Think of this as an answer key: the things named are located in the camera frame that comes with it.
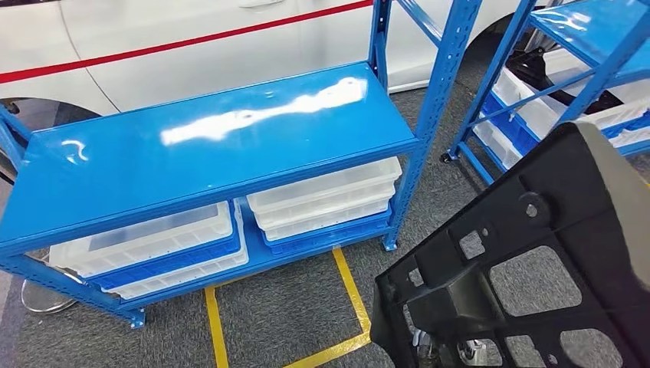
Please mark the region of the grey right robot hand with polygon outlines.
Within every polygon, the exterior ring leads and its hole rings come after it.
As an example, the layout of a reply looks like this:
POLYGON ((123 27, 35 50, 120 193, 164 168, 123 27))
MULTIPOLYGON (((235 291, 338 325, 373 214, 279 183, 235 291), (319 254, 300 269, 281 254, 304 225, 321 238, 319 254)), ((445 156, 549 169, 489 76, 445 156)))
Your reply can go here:
MULTIPOLYGON (((449 347, 438 344, 425 331, 416 329, 412 337, 418 367, 453 367, 454 356, 449 347)), ((480 340, 468 340, 456 347, 461 366, 486 366, 488 363, 487 345, 480 340)))

